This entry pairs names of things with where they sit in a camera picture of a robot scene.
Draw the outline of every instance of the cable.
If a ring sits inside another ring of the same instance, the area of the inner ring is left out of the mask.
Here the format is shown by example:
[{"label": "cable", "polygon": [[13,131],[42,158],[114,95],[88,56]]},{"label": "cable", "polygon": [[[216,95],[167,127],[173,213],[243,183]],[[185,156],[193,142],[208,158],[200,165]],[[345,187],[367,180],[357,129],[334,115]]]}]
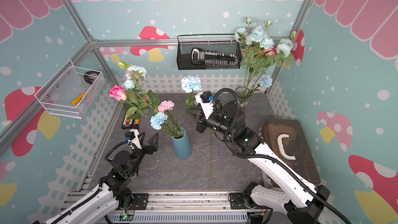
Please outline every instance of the cable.
[{"label": "cable", "polygon": [[346,224],[351,224],[351,222],[342,214],[340,213],[337,209],[335,209],[333,206],[331,206],[329,203],[327,203],[324,199],[322,199],[320,196],[318,196],[316,193],[314,193],[307,185],[305,185],[297,176],[296,174],[294,174],[286,165],[284,165],[282,162],[280,162],[278,159],[268,156],[268,155],[263,155],[263,154],[254,154],[254,155],[243,155],[240,153],[237,153],[229,144],[228,144],[228,140],[227,137],[229,135],[229,133],[231,132],[231,130],[233,129],[233,127],[235,126],[236,123],[236,119],[238,118],[239,112],[240,112],[240,100],[239,100],[239,96],[236,94],[236,92],[230,88],[222,88],[220,89],[216,95],[214,96],[213,100],[216,100],[217,97],[222,93],[222,92],[229,92],[231,93],[235,99],[236,99],[236,109],[235,109],[235,115],[232,119],[231,125],[226,129],[225,133],[224,133],[224,143],[225,145],[228,147],[228,149],[232,152],[232,154],[234,154],[237,157],[240,158],[264,158],[267,160],[271,160],[273,163],[276,163],[277,165],[281,166],[287,173],[290,174],[291,177],[294,178],[294,180],[296,180],[296,182],[298,182],[298,184],[303,187],[305,192],[308,192],[312,197],[314,197],[316,200],[318,200],[319,202],[322,203],[322,205],[324,205],[325,207],[327,207],[328,209],[330,209],[330,211],[332,211],[333,213],[335,213],[338,217],[340,217]]},{"label": "cable", "polygon": [[128,144],[128,141],[123,141],[121,143],[118,143],[117,145],[115,145],[104,157],[105,161],[110,163],[112,161],[112,159],[108,159],[108,157],[112,154],[112,152],[114,152],[118,147],[122,146],[123,144]]},{"label": "cable", "polygon": [[55,224],[57,222],[59,222],[60,220],[62,220],[63,218],[65,218],[66,216],[72,214],[73,211],[77,210],[79,207],[83,206],[84,204],[86,204],[88,201],[90,201],[92,198],[94,198],[100,191],[101,191],[101,187],[102,187],[102,180],[101,178],[98,179],[98,189],[96,192],[94,192],[90,197],[88,197],[86,200],[82,201],[81,203],[77,204],[76,206],[72,207],[70,210],[66,211],[65,213],[63,213],[61,216],[59,216],[57,219],[55,219],[51,224]]},{"label": "cable", "polygon": [[105,215],[105,220],[107,224],[113,224],[107,215]]}]

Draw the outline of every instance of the wall mural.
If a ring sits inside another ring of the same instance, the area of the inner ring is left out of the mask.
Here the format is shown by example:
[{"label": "wall mural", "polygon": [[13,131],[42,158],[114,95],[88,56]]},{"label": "wall mural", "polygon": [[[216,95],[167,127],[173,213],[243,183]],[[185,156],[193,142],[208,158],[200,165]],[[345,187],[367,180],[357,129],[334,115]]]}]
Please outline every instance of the wall mural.
[{"label": "wall mural", "polygon": [[[285,65],[269,93],[277,116],[301,122],[330,201],[353,223],[398,222],[398,72],[385,61],[398,55],[391,35],[397,6],[315,0],[305,41],[295,41],[303,60]],[[330,211],[321,217],[342,223]]]}]

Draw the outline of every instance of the pink carnation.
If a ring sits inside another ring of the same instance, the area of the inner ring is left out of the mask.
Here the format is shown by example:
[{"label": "pink carnation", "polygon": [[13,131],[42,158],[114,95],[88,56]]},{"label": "pink carnation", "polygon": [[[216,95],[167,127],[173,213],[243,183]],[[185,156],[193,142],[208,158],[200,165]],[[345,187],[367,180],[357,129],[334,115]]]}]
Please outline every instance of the pink carnation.
[{"label": "pink carnation", "polygon": [[163,101],[159,106],[159,112],[165,112],[167,110],[172,110],[174,107],[174,103],[172,101]]}]

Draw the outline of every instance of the blue vase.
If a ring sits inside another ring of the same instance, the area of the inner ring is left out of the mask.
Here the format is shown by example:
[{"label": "blue vase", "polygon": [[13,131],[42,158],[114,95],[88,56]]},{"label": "blue vase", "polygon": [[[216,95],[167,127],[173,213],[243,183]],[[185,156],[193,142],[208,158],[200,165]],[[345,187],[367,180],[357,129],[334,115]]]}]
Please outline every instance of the blue vase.
[{"label": "blue vase", "polygon": [[172,137],[172,141],[174,146],[174,153],[178,158],[184,159],[191,155],[192,148],[186,131],[183,128],[181,128],[180,130],[184,133],[184,136],[182,138]]}]

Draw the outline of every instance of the pink rose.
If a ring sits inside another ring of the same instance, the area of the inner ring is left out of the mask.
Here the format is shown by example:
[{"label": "pink rose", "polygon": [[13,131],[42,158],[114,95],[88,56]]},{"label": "pink rose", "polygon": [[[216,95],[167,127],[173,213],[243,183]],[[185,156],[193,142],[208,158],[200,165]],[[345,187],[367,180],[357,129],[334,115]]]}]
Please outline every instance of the pink rose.
[{"label": "pink rose", "polygon": [[159,106],[159,112],[165,112],[167,110],[172,110],[174,107],[174,103],[172,101],[163,101]]},{"label": "pink rose", "polygon": [[122,86],[115,86],[109,90],[109,97],[114,97],[117,101],[126,100],[126,90]]}]

